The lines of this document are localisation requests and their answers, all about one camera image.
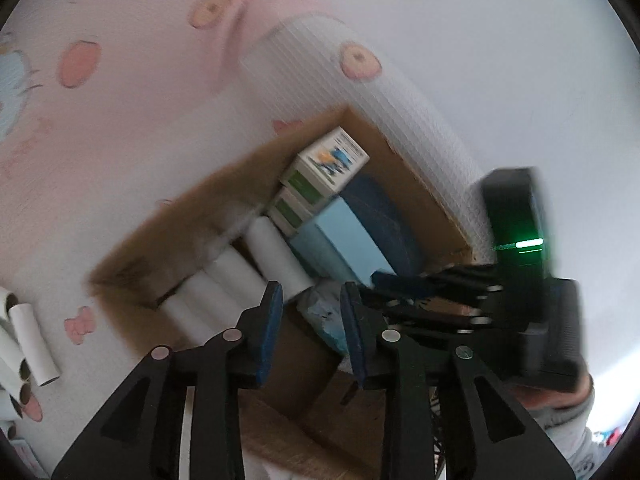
cardboard box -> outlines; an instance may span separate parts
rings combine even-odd
[[[429,184],[421,181],[389,147],[380,131],[348,107],[329,110],[212,174],[159,209],[90,273],[88,285],[97,304],[140,356],[158,344],[175,345],[180,340],[177,329],[163,314],[156,312],[162,297],[201,269],[207,263],[207,253],[215,257],[212,248],[222,252],[226,244],[241,233],[247,221],[271,203],[280,189],[280,177],[298,153],[338,126],[369,155],[370,160],[362,171],[375,178],[393,200],[430,258],[429,268],[471,262],[471,250],[456,222],[430,193]],[[287,309],[271,375],[265,389],[257,395],[283,421],[292,420],[298,428],[305,412],[330,382],[339,356],[296,314]],[[362,418],[354,421],[353,434],[362,435],[369,424],[376,423],[367,420],[366,415],[363,413]],[[311,431],[309,420],[304,426],[310,434],[320,434]],[[283,424],[282,431],[289,431],[286,427]],[[254,440],[261,439],[267,445],[266,434],[252,435]],[[331,450],[323,447],[332,456],[340,455],[347,460],[358,454],[337,449],[340,446],[347,449],[349,443],[344,440],[332,442],[335,447]],[[312,447],[300,450],[302,454],[314,452]],[[271,449],[271,460],[278,453],[284,459],[287,453],[296,451]],[[312,461],[314,467],[322,460],[316,457]],[[362,465],[368,460],[354,458],[349,470],[362,471]],[[340,478],[332,477],[333,466],[327,471],[324,476],[310,471],[309,476]]]
[[[300,428],[325,449],[357,465],[368,478],[380,478],[385,431],[385,393],[359,390],[355,378],[338,370]]]
[[[336,128],[300,152],[282,183],[311,212],[320,211],[369,160],[343,128]]]
[[[296,474],[296,478],[378,480],[366,468],[360,469],[324,448],[294,421],[262,402],[254,391],[240,390],[238,401],[244,451]]]

toilet paper tube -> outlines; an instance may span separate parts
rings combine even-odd
[[[0,326],[0,358],[18,376],[26,381],[29,378],[29,367],[18,343]]]
[[[12,306],[9,309],[9,319],[14,326],[15,336],[24,352],[36,384],[44,386],[44,384],[60,377],[60,371],[53,362],[49,348],[40,333],[33,307],[29,303],[19,303]]]
[[[233,247],[226,248],[204,271],[242,307],[260,305],[267,283]]]
[[[0,420],[20,420],[20,404],[6,390],[0,390]]]
[[[0,286],[0,318],[9,321],[9,309],[18,303],[18,298],[10,290]]]
[[[13,440],[17,434],[15,424],[11,420],[0,420],[0,430],[8,440]]]
[[[259,216],[249,225],[244,241],[262,275],[267,280],[280,282],[285,301],[314,286],[276,226],[266,216]]]
[[[244,310],[203,270],[186,280],[175,295],[183,300],[216,334],[235,327]]]
[[[31,397],[31,387],[17,373],[0,359],[0,386],[2,386],[20,404],[26,404]]]
[[[178,296],[164,300],[159,310],[196,346],[203,345],[217,334]]]

white box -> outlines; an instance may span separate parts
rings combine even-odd
[[[283,187],[267,209],[267,216],[286,237],[291,237],[313,213],[297,199],[288,187]]]
[[[342,128],[300,152],[281,182],[311,212],[320,211],[369,160]]]

paper towel roll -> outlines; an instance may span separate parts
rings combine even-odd
[[[6,390],[0,390],[0,420],[20,420],[20,404]]]
[[[29,378],[29,366],[18,343],[0,326],[0,358],[18,376],[26,381]]]
[[[21,404],[29,402],[31,387],[0,359],[0,386]]]
[[[262,275],[267,280],[280,282],[284,301],[314,286],[276,226],[266,216],[258,216],[249,225],[244,241]]]
[[[244,310],[225,289],[206,272],[186,280],[175,293],[216,333],[236,326]]]
[[[204,271],[242,307],[260,305],[267,283],[233,247],[226,248]]]
[[[12,306],[9,309],[9,319],[36,384],[44,386],[60,377],[60,371],[40,333],[33,307],[29,303]]]
[[[10,290],[6,290],[0,286],[0,317],[5,321],[9,321],[9,309],[18,303],[18,298]]]
[[[0,430],[8,440],[13,440],[17,434],[15,424],[12,420],[0,420]]]
[[[181,298],[174,295],[164,300],[159,310],[196,346],[203,345],[217,334]]]

white wall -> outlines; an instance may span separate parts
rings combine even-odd
[[[580,281],[586,357],[603,377],[632,353],[640,326],[640,62],[608,2],[330,1],[432,99],[484,169],[540,168],[557,274]],[[620,387],[632,408],[640,384]],[[603,427],[613,400],[598,396]]]

